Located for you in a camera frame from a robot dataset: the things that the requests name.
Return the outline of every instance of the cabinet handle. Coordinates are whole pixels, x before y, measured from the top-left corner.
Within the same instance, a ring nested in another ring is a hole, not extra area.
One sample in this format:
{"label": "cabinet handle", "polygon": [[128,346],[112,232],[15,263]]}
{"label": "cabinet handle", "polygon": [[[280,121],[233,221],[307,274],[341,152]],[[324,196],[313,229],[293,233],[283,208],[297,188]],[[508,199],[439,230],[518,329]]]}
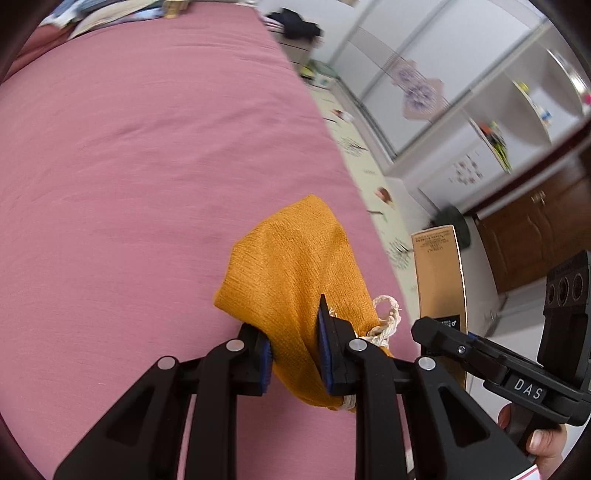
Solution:
{"label": "cabinet handle", "polygon": [[539,192],[535,193],[534,196],[531,198],[531,201],[534,203],[541,203],[542,206],[546,205],[545,202],[546,193],[544,190],[540,190]]}

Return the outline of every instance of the wooden cabinet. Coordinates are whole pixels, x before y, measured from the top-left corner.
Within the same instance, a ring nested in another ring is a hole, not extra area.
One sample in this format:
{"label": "wooden cabinet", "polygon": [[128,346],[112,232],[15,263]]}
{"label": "wooden cabinet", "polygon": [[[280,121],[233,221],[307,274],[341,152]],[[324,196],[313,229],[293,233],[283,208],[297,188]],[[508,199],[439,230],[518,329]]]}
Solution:
{"label": "wooden cabinet", "polygon": [[480,220],[478,231],[499,293],[545,277],[552,267],[591,249],[591,149]]}

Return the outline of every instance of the white rope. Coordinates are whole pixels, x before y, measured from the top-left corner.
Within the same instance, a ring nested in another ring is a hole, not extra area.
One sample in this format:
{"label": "white rope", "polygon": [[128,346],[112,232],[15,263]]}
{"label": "white rope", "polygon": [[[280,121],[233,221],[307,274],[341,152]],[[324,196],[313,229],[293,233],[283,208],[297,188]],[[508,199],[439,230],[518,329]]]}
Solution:
{"label": "white rope", "polygon": [[[390,303],[390,310],[387,317],[380,318],[380,325],[372,328],[366,336],[360,338],[379,347],[388,347],[388,341],[390,337],[396,333],[396,329],[401,321],[399,313],[400,305],[398,305],[398,302],[393,297],[390,297],[389,295],[380,295],[379,297],[374,298],[374,308],[383,301],[388,301]],[[345,395],[343,397],[343,404],[338,407],[337,410],[351,410],[355,408],[355,404],[355,395]]]}

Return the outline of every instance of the cardboard box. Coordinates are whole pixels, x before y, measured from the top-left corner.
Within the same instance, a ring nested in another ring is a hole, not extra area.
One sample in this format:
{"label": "cardboard box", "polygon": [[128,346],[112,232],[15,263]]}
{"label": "cardboard box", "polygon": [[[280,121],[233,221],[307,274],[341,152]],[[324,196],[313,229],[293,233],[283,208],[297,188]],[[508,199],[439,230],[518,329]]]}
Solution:
{"label": "cardboard box", "polygon": [[[466,291],[460,249],[452,225],[412,235],[421,317],[431,317],[467,333]],[[466,388],[466,372],[454,361],[438,358]]]}

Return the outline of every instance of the pink bed sheet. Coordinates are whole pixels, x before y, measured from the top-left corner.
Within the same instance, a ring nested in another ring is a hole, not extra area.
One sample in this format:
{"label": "pink bed sheet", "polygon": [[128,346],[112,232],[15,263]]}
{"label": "pink bed sheet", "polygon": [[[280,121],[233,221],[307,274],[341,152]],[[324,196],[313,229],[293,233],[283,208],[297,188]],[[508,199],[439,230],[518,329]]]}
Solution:
{"label": "pink bed sheet", "polygon": [[[212,303],[232,245],[309,193],[369,292],[403,303],[323,122],[231,4],[84,35],[0,86],[0,411],[43,475],[159,356],[235,335]],[[391,347],[414,359],[402,318]],[[239,399],[238,430],[243,480],[354,477],[355,416],[276,378]]]}

